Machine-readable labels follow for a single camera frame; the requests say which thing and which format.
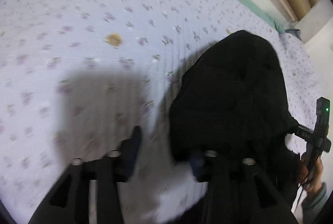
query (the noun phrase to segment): black cloth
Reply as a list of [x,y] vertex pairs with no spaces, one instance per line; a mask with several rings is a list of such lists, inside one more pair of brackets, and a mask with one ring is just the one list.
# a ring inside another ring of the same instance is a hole
[[238,31],[209,48],[184,74],[169,121],[176,161],[198,149],[239,163],[254,158],[292,205],[299,156],[284,140],[298,122],[288,110],[277,54],[265,39]]

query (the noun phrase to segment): hand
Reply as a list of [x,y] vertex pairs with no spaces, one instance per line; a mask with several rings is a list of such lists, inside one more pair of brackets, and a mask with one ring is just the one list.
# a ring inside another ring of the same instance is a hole
[[[308,174],[308,169],[304,164],[305,158],[306,158],[306,155],[304,153],[301,157],[300,171],[297,176],[297,182],[299,184],[301,184],[304,181],[305,177]],[[312,182],[309,185],[308,189],[306,189],[309,199],[314,198],[320,192],[321,187],[322,187],[321,176],[323,175],[324,167],[323,167],[323,162],[321,161],[320,157],[318,157],[318,159],[315,163],[315,169],[316,170],[314,172]]]

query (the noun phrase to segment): silver bolt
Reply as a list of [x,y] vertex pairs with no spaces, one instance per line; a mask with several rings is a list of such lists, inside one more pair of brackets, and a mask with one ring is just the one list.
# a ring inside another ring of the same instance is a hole
[[252,166],[255,164],[255,160],[253,158],[244,158],[243,164],[247,166]]
[[81,158],[74,158],[71,160],[71,165],[80,166],[83,164],[83,160]]
[[108,157],[119,157],[120,155],[120,151],[109,151],[107,154]]
[[207,157],[216,157],[217,152],[213,151],[213,150],[208,150],[208,151],[205,151],[205,156],[207,156]]

